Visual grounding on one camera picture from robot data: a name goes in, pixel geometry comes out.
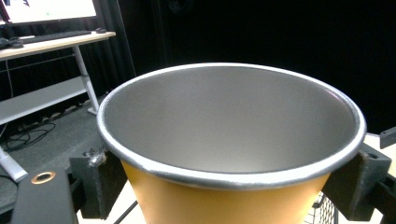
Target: black bracket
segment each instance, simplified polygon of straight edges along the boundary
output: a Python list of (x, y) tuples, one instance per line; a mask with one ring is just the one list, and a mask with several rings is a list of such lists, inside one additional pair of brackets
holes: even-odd
[(377, 208), (383, 223), (395, 223), (396, 184), (388, 174), (390, 164), (389, 157), (362, 144), (352, 161), (331, 174), (323, 193), (348, 220), (370, 221)]

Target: shelf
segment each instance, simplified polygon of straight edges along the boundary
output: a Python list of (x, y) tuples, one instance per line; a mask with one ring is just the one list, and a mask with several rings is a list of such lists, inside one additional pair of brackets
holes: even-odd
[(0, 125), (86, 92), (81, 77), (0, 102)]

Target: wooden surface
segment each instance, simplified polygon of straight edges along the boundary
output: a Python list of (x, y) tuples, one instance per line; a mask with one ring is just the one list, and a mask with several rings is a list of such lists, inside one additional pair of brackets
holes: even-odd
[(104, 34), (97, 34), (96, 32), (92, 32), (91, 35), (79, 35), (62, 39), (43, 41), (34, 44), (26, 44), (21, 49), (2, 49), (0, 50), (0, 61), (20, 58), (56, 49), (66, 49), (75, 45), (83, 45), (106, 40), (114, 35), (116, 35), (116, 33), (114, 32), (106, 32)]

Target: desk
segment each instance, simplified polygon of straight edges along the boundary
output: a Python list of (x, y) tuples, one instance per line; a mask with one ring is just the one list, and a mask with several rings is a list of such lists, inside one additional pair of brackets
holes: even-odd
[[(36, 112), (37, 110), (43, 109), (47, 106), (55, 105), (84, 92), (88, 93), (91, 100), (92, 108), (90, 108), (89, 111), (96, 114), (99, 104), (78, 45), (106, 40), (113, 35), (116, 34), (114, 32), (107, 32), (105, 34), (92, 32), (90, 35), (80, 35), (27, 44), (24, 45), (22, 49), (0, 50), (1, 62), (57, 49), (71, 48), (74, 52), (78, 63), (78, 69), (81, 73), (80, 77), (71, 78), (38, 91), (31, 91), (24, 95), (0, 102), (0, 125)], [(0, 165), (16, 182), (21, 181), (27, 175), (27, 173), (1, 147)]]

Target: metal desk leg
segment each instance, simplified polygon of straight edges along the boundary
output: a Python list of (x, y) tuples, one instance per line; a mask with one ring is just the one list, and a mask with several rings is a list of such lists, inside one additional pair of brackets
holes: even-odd
[(27, 176), (27, 173), (23, 168), (12, 159), (1, 147), (0, 147), (0, 165), (6, 170), (8, 175), (17, 183), (23, 180)]
[(85, 90), (87, 90), (88, 96), (91, 100), (92, 108), (89, 108), (88, 111), (96, 115), (96, 112), (99, 109), (99, 104), (96, 98), (95, 91), (93, 90), (93, 86), (91, 84), (90, 76), (88, 75), (87, 68), (85, 67), (84, 60), (82, 60), (81, 52), (79, 51), (78, 46), (74, 46), (72, 49), (75, 53), (79, 72), (81, 73), (82, 82), (84, 83)]

